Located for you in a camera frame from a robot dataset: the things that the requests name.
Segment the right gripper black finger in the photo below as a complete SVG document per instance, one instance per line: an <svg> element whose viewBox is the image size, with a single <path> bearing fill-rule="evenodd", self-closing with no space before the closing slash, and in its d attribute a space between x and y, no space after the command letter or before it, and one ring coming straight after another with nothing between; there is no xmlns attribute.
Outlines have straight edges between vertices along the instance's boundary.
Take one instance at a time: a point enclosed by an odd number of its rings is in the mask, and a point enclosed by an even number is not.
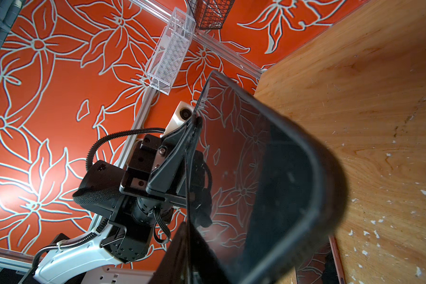
<svg viewBox="0 0 426 284"><path fill-rule="evenodd" d="M183 222L151 284L229 284L219 260L190 222Z"/></svg>

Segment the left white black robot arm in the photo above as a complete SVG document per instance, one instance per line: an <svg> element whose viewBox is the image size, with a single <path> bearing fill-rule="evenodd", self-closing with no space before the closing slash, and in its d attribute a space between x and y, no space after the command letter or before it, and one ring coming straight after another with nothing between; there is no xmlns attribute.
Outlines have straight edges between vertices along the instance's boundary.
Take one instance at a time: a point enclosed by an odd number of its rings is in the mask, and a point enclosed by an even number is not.
<svg viewBox="0 0 426 284"><path fill-rule="evenodd" d="M194 227L209 227L213 178L197 149L203 119L199 106L180 103L166 128L126 130L99 139L86 157L86 175L72 195L101 222L69 239L60 234L35 255L22 282L66 284L105 265L144 258L151 241L166 244L175 208L186 208ZM101 146L137 136L125 168L94 160Z"/></svg>

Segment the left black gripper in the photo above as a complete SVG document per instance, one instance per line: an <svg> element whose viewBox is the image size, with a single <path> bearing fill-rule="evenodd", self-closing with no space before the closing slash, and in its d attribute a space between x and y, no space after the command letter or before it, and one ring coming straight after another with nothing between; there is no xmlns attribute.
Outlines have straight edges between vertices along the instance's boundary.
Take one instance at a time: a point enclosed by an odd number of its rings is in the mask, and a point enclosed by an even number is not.
<svg viewBox="0 0 426 284"><path fill-rule="evenodd" d="M120 181L124 208L115 218L117 240L110 244L122 262L144 258L152 240L168 243L177 207L190 209L194 227L212 225L213 177L196 150L202 124L192 115L162 138L147 134L137 142Z"/></svg>

